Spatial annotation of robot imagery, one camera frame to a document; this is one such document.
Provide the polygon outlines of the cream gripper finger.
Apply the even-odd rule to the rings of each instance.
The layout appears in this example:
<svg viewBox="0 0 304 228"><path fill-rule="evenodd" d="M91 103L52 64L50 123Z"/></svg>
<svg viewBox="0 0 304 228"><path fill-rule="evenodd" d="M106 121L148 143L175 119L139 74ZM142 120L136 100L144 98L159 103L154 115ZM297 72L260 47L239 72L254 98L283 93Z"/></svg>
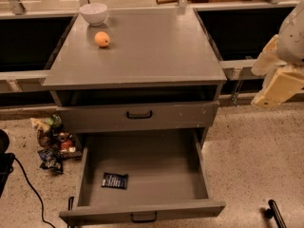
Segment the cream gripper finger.
<svg viewBox="0 0 304 228"><path fill-rule="evenodd" d="M273 108L281 105L304 87L304 76L297 72L288 72L278 69L265 87L263 87L255 98L252 105Z"/></svg>

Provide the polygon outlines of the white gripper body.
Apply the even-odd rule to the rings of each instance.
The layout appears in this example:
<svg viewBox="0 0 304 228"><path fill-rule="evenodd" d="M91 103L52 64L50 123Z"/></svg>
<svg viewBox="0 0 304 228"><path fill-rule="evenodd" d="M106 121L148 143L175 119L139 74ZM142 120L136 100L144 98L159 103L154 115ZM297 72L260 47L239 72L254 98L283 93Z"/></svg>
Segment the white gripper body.
<svg viewBox="0 0 304 228"><path fill-rule="evenodd" d="M296 36L294 33L275 35L258 55L252 73L265 77L263 83L265 87L278 69L303 75L302 35Z"/></svg>

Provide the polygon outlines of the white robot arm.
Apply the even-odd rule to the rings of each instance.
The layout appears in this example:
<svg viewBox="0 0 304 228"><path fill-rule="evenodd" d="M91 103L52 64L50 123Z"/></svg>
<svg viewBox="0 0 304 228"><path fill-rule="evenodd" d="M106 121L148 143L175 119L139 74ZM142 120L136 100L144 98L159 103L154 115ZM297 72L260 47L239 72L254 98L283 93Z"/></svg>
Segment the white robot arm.
<svg viewBox="0 0 304 228"><path fill-rule="evenodd" d="M252 73L264 76L252 105L273 108L304 88L304 0L284 19L254 62Z"/></svg>

